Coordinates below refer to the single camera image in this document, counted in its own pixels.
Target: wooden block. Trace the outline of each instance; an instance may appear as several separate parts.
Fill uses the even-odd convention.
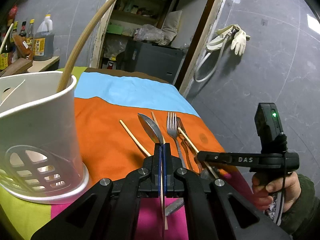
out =
[[[0,73],[1,77],[17,75],[24,73],[28,68],[32,66],[32,60],[19,58],[15,62],[11,63],[10,66],[6,67],[4,71]]]

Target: white glove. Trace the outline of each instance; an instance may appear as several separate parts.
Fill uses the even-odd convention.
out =
[[[246,35],[245,31],[241,29],[235,34],[235,37],[231,43],[231,50],[235,49],[236,55],[238,55],[238,53],[239,56],[244,54],[247,37],[250,38],[250,36]]]
[[[238,24],[231,24],[223,29],[219,29],[216,33],[219,35],[215,37],[212,41],[207,44],[208,51],[215,51],[221,49],[223,40],[228,32],[230,32],[233,28],[241,30]]]

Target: silver bolt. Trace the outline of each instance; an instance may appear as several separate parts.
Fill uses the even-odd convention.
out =
[[[104,178],[104,179],[100,179],[100,184],[102,186],[107,186],[110,183],[110,179]]]
[[[184,175],[187,173],[187,169],[185,168],[178,168],[177,169],[177,173],[179,173],[180,175]]]
[[[214,183],[219,187],[224,185],[224,181],[222,179],[216,179]]]
[[[146,175],[149,171],[148,171],[147,168],[140,168],[140,169],[138,170],[138,172],[139,172],[139,174],[141,174],[141,175]]]

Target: dark green sleeve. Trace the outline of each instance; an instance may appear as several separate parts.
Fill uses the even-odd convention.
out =
[[[293,239],[311,239],[320,224],[320,201],[315,197],[313,182],[298,174],[301,194],[292,207],[282,214],[280,227]]]

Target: container base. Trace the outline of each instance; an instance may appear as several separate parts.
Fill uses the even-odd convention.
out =
[[[87,167],[83,164],[83,179],[82,182],[78,185],[77,188],[73,189],[70,192],[57,195],[57,196],[51,196],[51,197],[30,197],[25,196],[22,194],[18,194],[10,189],[8,189],[6,186],[0,183],[0,186],[3,187],[6,191],[8,191],[11,195],[20,198],[22,200],[34,202],[34,203],[40,203],[40,204],[68,204],[74,202],[78,197],[80,197],[84,192],[86,192],[89,187],[91,186],[89,183],[90,176]]]

